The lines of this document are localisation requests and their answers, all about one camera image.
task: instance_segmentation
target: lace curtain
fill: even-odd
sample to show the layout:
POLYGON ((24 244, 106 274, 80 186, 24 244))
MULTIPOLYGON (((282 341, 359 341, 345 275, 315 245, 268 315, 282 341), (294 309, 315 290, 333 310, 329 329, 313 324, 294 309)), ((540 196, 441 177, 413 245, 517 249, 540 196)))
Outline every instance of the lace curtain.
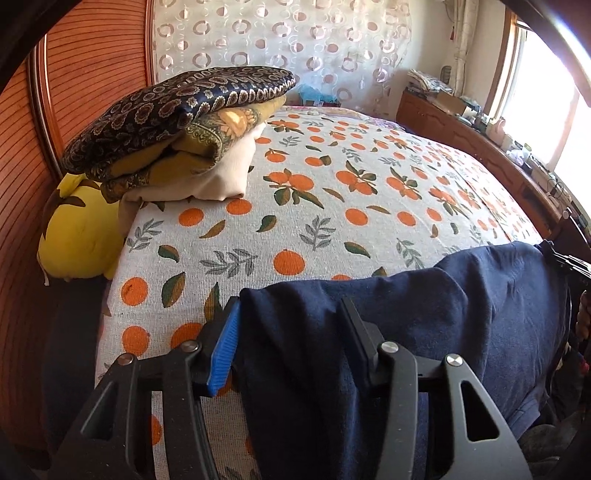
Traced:
POLYGON ((291 70, 344 107, 383 113, 411 40, 398 0, 156 0, 156 80, 246 64, 291 70))

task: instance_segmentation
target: cardboard box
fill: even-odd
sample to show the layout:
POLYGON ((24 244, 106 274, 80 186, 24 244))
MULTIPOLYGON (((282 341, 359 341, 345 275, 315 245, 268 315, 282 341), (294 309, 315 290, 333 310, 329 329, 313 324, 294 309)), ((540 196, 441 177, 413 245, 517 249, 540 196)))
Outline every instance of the cardboard box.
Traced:
POLYGON ((446 92, 439 92, 434 100, 431 101, 433 105, 443 110, 450 115, 461 115, 466 109, 466 104, 458 97, 454 97, 446 92))

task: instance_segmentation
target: wooden cabinet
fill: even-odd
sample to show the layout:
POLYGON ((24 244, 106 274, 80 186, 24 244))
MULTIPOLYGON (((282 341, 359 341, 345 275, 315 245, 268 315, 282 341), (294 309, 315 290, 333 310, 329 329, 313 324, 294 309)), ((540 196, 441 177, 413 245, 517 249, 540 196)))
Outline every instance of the wooden cabinet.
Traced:
POLYGON ((543 237, 556 227, 561 212, 546 193, 500 148, 474 129, 408 92, 402 94, 396 121, 416 135, 457 148, 477 159, 519 203, 543 237))

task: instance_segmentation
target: orange print bedspread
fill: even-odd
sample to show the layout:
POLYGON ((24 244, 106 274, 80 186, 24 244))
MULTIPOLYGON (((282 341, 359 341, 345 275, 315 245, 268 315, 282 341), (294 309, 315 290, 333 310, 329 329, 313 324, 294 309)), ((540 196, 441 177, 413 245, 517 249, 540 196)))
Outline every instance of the orange print bedspread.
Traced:
MULTIPOLYGON (((245 198, 139 211, 104 309, 97 379, 125 351, 161 355, 193 338, 244 287, 392 275, 460 249, 541 241, 465 153, 345 109, 285 107, 267 123, 245 198)), ((160 396, 152 403, 162 479, 160 396)), ((258 478, 231 380, 203 408, 220 474, 258 478)))

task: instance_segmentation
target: yellow pillow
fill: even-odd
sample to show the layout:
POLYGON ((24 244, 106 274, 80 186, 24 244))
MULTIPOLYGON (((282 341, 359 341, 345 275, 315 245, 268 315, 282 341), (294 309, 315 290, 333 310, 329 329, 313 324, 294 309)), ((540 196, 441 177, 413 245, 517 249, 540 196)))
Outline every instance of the yellow pillow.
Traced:
POLYGON ((119 202, 105 201, 97 182, 66 174, 43 209, 37 251, 43 270, 66 280, 112 279, 124 245, 118 209, 119 202))

